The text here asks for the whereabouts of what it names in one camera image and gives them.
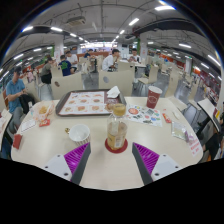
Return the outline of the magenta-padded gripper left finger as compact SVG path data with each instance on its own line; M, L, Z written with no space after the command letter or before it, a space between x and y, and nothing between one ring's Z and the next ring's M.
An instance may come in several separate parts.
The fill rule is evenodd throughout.
M90 144L86 143L65 155L55 155L44 165L43 169L79 185L90 153Z

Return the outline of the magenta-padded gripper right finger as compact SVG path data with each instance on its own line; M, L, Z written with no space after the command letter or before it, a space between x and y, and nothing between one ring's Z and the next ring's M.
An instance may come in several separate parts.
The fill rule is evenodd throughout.
M156 152L138 143L132 145L143 184L147 185L182 169L182 167L167 154Z

